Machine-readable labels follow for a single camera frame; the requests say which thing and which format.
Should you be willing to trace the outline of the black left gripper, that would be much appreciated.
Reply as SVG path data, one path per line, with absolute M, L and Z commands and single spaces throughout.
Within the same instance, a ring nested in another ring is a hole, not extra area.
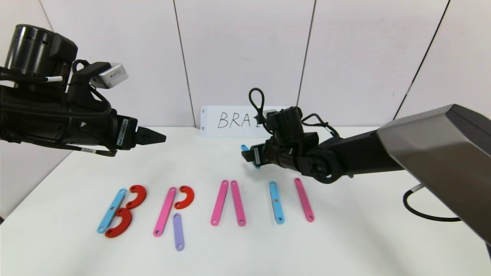
M 109 115 L 97 118 L 94 133 L 100 145 L 108 149 L 130 150 L 135 145 L 165 143 L 166 136 L 149 128 L 138 127 L 138 120 L 118 114 L 112 109 Z

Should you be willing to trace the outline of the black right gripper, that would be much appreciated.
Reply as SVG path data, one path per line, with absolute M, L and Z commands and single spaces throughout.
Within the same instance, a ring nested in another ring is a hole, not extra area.
M 254 145 L 250 150 L 242 150 L 241 154 L 247 162 L 253 162 L 256 166 L 278 164 L 277 145 L 275 143 Z

